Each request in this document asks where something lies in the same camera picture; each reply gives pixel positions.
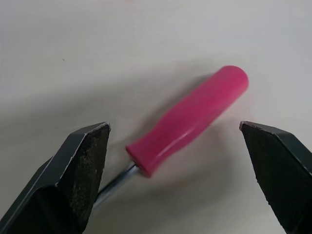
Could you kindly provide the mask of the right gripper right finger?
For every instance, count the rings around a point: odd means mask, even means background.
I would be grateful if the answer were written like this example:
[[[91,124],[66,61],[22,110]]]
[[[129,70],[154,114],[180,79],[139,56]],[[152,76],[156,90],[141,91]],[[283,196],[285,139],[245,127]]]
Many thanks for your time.
[[[288,234],[312,232],[312,154],[292,133],[242,121],[256,180]]]

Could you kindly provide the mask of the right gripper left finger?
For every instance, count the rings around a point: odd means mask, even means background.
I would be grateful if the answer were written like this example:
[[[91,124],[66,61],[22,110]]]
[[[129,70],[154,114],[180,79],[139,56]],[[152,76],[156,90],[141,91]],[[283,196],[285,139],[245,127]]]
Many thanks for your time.
[[[100,186],[110,125],[72,132],[0,220],[2,234],[81,234]]]

